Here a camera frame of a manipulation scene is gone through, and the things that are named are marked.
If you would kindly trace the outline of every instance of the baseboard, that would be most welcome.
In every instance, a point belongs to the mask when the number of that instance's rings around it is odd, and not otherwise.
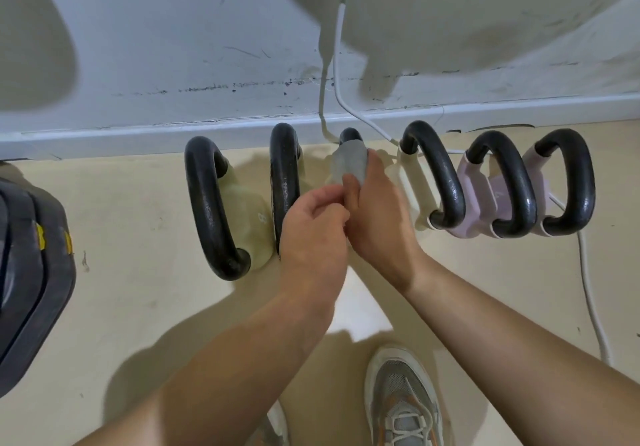
[[[416,107],[370,111],[367,115],[396,138],[401,137],[404,128],[413,120],[425,120],[439,133],[509,125],[558,126],[640,118],[640,94]],[[301,144],[335,142],[335,136],[349,126],[360,130],[365,140],[380,139],[377,133],[346,114],[329,115],[324,124],[321,124],[317,114],[292,115],[5,133],[0,134],[0,158],[69,159],[182,152],[188,140],[199,134],[211,138],[220,149],[266,147],[269,145],[271,128],[279,122],[287,122],[295,127]]]

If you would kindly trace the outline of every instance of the sneaker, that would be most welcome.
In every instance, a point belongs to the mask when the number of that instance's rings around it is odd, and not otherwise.
[[[267,412],[267,416],[245,446],[289,446],[287,419],[279,402]]]
[[[371,359],[365,407],[375,446],[444,446],[436,391],[418,359],[388,345]]]

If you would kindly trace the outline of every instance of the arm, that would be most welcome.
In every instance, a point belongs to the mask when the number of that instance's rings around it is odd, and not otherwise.
[[[280,292],[119,421],[77,446],[244,444],[328,329],[347,270],[342,186],[300,197],[284,221]]]
[[[638,444],[640,386],[427,256],[370,154],[364,186],[344,181],[353,247],[408,299],[523,444]]]

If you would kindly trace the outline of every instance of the power cord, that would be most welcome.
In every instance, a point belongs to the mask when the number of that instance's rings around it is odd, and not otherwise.
[[[340,49],[342,47],[342,28],[344,26],[344,15],[347,9],[347,0],[340,0],[340,5],[338,6],[338,16],[335,23],[335,43],[333,45],[333,84],[335,87],[335,98],[340,104],[340,106],[346,110],[353,117],[361,120],[367,126],[371,127],[374,131],[380,134],[384,139],[388,140],[391,144],[399,145],[396,139],[393,139],[386,131],[382,129],[382,127],[378,126],[375,122],[373,122],[370,118],[366,117],[363,113],[356,111],[351,108],[342,98],[342,90],[340,87]],[[465,151],[462,149],[448,149],[447,152],[449,154],[465,154]],[[555,195],[550,195],[551,201],[555,203],[562,211],[566,209],[566,205],[564,202],[560,201]],[[607,333],[604,330],[604,326],[600,321],[600,317],[595,309],[595,303],[593,299],[593,288],[591,286],[591,277],[589,275],[589,260],[587,256],[587,244],[586,244],[586,235],[584,234],[584,230],[581,230],[577,233],[578,236],[578,246],[579,246],[579,254],[580,254],[580,275],[582,276],[582,289],[584,290],[584,297],[587,303],[587,309],[589,311],[589,317],[591,318],[591,323],[593,324],[593,329],[596,334],[596,338],[598,339],[598,346],[600,347],[600,358],[604,363],[613,367],[613,355],[611,353],[611,345],[609,343],[609,339],[607,337]]]

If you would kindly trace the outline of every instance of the white wall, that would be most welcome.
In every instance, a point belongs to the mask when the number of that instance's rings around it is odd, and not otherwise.
[[[0,132],[319,110],[337,0],[0,1]],[[640,0],[351,0],[346,97],[638,92],[639,13]],[[339,112],[331,81],[326,95]]]

